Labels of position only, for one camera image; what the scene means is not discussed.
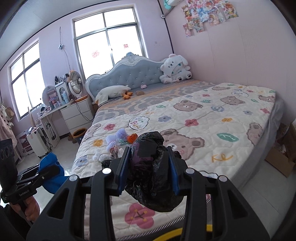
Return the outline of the left hand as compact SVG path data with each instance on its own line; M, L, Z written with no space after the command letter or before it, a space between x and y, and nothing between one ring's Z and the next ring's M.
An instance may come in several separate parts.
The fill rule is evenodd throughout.
M22 211L19 204L11 204L12 209L21 217L26 217L27 221L35 222L40 215L40 207L36 199L31 196L24 201L26 205L25 211Z

